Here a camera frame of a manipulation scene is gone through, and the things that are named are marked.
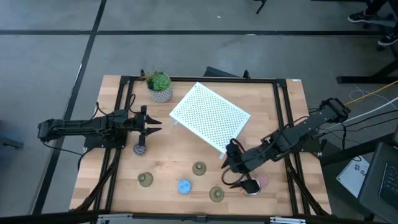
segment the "concrete floor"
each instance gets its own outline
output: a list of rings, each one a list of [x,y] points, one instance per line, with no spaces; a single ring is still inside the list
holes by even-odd
[[[0,29],[91,30],[99,5],[100,0],[1,0]],[[255,15],[258,6],[249,0],[113,0],[106,3],[99,29],[361,30],[346,17],[365,7],[358,2],[269,0]],[[388,12],[388,6],[382,10]],[[25,142],[20,150],[0,150],[1,217],[32,209],[50,152],[37,139],[36,127],[45,119],[62,117],[87,41],[88,35],[0,35],[0,132]],[[377,37],[363,36],[98,35],[72,119],[90,117],[103,75],[137,75],[141,68],[174,76],[202,76],[207,66],[235,74],[247,69],[256,78],[301,79],[309,108],[329,97],[349,101],[356,87],[338,85],[335,77],[370,75],[393,60],[389,50],[375,51],[376,42]],[[358,86],[372,91],[381,85]],[[392,87],[380,94],[392,99],[396,92]],[[352,107],[352,116],[384,103],[369,97]],[[396,124],[349,133],[347,138],[365,142],[392,132]],[[340,146],[339,139],[327,138]],[[63,147],[80,152],[82,145],[83,138],[75,137],[66,138]],[[76,155],[61,153],[44,212],[68,210],[77,160]],[[348,212],[337,195],[329,197],[335,215],[361,216],[355,208]]]

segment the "wooden table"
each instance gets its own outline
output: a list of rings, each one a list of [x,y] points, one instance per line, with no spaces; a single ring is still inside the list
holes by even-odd
[[[120,78],[117,75],[104,76],[98,102],[100,108],[107,113],[114,109]],[[112,212],[291,215],[284,160],[268,161],[252,172],[267,174],[270,177],[270,184],[263,188],[259,195],[248,197],[239,193],[237,189],[229,189],[221,182],[223,170],[220,167],[223,160],[219,160],[220,153],[216,149],[183,126],[172,126],[169,113],[194,84],[195,82],[173,82],[172,99],[159,104],[151,100],[144,82],[134,82],[133,93],[137,98],[132,107],[133,111],[139,111],[141,105],[147,105],[148,114],[162,122],[160,125],[162,130],[147,138],[147,151],[143,156],[135,155],[132,150],[133,145],[138,142],[139,134],[129,133],[119,163]],[[202,84],[251,114],[251,118],[238,136],[238,140],[246,149],[259,145],[261,138],[278,128],[271,84],[218,82]],[[287,80],[287,85],[294,119],[308,115],[301,81]],[[282,90],[279,95],[286,122]],[[308,189],[323,209],[330,212],[319,160],[309,153],[300,155]],[[79,206],[97,184],[103,157],[104,149],[93,149],[83,158],[70,208]],[[203,176],[196,176],[192,172],[192,165],[196,161],[203,161],[207,166]],[[154,176],[154,182],[150,187],[139,185],[137,176],[142,172],[150,172]],[[238,176],[239,174],[230,172],[226,175],[226,181],[232,182]],[[192,191],[188,195],[178,192],[177,184],[181,179],[192,182]],[[214,186],[221,187],[225,192],[225,198],[219,203],[212,202],[209,198],[209,191]],[[107,192],[108,187],[105,186],[100,208],[105,205]],[[296,198],[299,211],[302,212],[301,196],[297,186]]]

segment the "perforated board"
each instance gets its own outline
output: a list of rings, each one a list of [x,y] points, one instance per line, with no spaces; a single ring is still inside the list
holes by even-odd
[[[250,114],[200,83],[192,87],[170,116],[224,154],[229,140],[238,136],[250,118]]]

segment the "gray pot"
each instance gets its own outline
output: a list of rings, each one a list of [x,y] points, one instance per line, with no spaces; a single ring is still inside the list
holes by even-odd
[[[148,90],[150,93],[150,97],[158,103],[165,103],[173,96],[173,86],[171,83],[170,86],[163,91],[154,91],[149,88]]]

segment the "sneaker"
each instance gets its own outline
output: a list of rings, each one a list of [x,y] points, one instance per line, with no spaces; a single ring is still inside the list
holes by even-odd
[[[388,46],[397,42],[397,40],[398,40],[398,34],[392,32],[387,36],[381,38],[377,43],[381,46]]]
[[[377,17],[377,15],[365,15],[365,12],[362,11],[348,16],[347,19],[348,21],[355,23],[355,22],[367,22],[375,17]]]

